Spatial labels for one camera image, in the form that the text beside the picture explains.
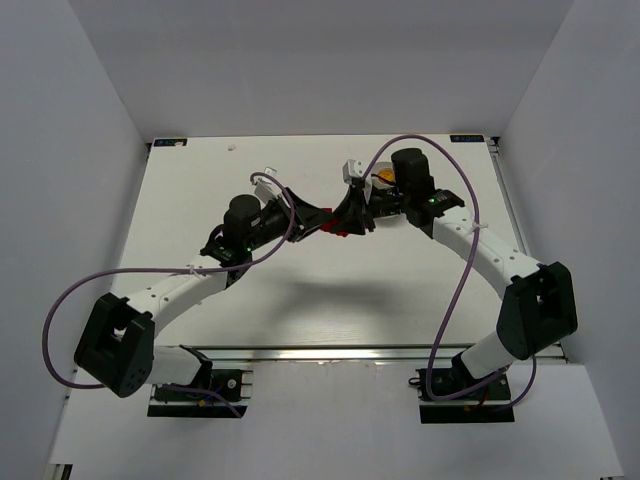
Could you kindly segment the red square lego brick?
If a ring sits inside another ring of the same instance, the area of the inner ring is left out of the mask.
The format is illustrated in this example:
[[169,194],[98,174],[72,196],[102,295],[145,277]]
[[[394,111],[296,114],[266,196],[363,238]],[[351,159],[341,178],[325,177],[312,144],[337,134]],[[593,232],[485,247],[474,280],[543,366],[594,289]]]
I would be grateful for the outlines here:
[[348,232],[338,228],[339,220],[335,217],[332,208],[322,208],[322,211],[328,213],[330,215],[330,218],[321,225],[320,227],[321,231],[338,236],[338,237],[342,237],[342,238],[347,237],[349,235]]

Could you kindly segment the yellow and green lego stack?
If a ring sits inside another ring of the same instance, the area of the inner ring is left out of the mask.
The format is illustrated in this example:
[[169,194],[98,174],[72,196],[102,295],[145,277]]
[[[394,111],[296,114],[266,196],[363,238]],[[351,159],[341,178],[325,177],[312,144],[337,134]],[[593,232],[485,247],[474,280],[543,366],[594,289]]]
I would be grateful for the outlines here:
[[385,183],[393,184],[395,182],[395,177],[392,170],[389,170],[389,169],[380,170],[377,173],[377,175]]

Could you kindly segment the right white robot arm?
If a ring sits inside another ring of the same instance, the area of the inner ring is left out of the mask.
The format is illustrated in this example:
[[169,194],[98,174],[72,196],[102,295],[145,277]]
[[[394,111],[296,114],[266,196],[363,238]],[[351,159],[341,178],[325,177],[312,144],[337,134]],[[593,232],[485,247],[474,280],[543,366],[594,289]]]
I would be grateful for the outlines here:
[[392,180],[377,187],[362,162],[344,164],[343,180],[349,189],[328,230],[363,235],[374,229],[376,219],[403,215],[465,260],[494,289],[501,301],[496,326],[454,357],[450,375],[456,388],[478,385],[577,330],[572,278],[563,264],[543,264],[481,226],[460,197],[436,187],[420,149],[393,153],[391,165]]

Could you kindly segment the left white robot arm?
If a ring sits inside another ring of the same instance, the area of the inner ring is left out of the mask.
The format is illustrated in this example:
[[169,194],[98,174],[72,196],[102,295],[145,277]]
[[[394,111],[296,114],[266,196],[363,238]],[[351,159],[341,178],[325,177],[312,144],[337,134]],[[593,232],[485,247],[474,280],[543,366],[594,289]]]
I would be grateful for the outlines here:
[[169,384],[193,391],[208,387],[212,363],[192,347],[162,347],[157,335],[206,298],[239,281],[255,265],[256,249],[277,241],[296,242],[332,223],[329,209],[313,206],[290,190],[262,201],[234,197],[221,225],[184,269],[136,293],[101,296],[74,353],[75,363],[99,384],[126,398],[144,384]]

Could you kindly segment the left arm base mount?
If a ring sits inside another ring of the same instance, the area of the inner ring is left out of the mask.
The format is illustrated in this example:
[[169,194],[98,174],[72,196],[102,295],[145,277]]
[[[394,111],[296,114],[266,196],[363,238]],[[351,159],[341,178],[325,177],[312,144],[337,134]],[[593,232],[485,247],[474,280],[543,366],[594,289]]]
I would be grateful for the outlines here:
[[246,363],[213,360],[202,351],[161,347],[146,383],[151,418],[240,419],[252,396]]

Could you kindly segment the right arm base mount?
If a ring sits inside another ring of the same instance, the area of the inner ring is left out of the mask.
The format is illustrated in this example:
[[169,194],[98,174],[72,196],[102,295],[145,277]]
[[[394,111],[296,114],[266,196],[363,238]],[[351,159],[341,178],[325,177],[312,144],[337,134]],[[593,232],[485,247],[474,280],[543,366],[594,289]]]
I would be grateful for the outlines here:
[[471,393],[450,400],[434,400],[428,395],[427,369],[417,369],[408,386],[418,395],[420,422],[424,425],[514,423],[511,389],[505,374]]

